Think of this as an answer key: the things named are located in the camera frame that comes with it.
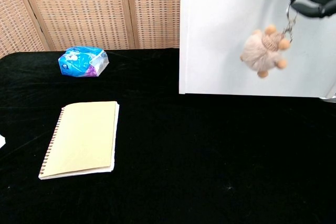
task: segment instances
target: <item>plush keychain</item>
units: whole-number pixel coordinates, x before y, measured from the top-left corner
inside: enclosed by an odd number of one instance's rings
[[[274,25],[270,25],[264,33],[261,30],[254,31],[245,43],[240,59],[250,69],[257,71],[260,78],[267,77],[268,70],[274,67],[284,69],[287,66],[281,51],[290,47],[293,39],[292,28],[296,22],[296,17],[289,18],[289,7],[290,5],[286,10],[288,25],[283,32],[278,32]],[[286,33],[290,34],[290,40],[286,39]]]

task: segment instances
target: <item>wicker partition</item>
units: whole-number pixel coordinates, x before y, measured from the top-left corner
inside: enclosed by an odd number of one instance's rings
[[[134,48],[128,0],[29,0],[52,50]]]
[[[130,0],[137,48],[179,47],[180,0]]]
[[[27,0],[0,0],[0,18],[0,58],[12,52],[49,49]]]
[[[179,46],[180,0],[0,0],[0,57],[15,51]]]

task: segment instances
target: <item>notebook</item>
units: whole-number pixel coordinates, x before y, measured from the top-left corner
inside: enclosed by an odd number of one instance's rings
[[[38,177],[111,172],[118,112],[116,102],[83,102],[62,108]]]

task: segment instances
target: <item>metal key ring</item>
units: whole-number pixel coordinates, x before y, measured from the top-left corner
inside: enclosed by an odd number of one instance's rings
[[[296,18],[298,17],[298,11],[296,11],[295,18],[294,18],[294,19],[291,19],[291,18],[289,17],[289,9],[290,9],[291,6],[292,6],[292,3],[289,2],[289,5],[288,5],[288,7],[287,7],[287,9],[286,9],[286,16],[287,16],[288,22],[290,22],[290,23],[291,23],[291,22],[295,23],[295,22],[296,22]]]

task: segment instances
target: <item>white paper scrap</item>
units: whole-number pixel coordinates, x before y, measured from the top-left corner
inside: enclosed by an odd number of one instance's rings
[[[0,135],[0,148],[5,145],[5,138]]]

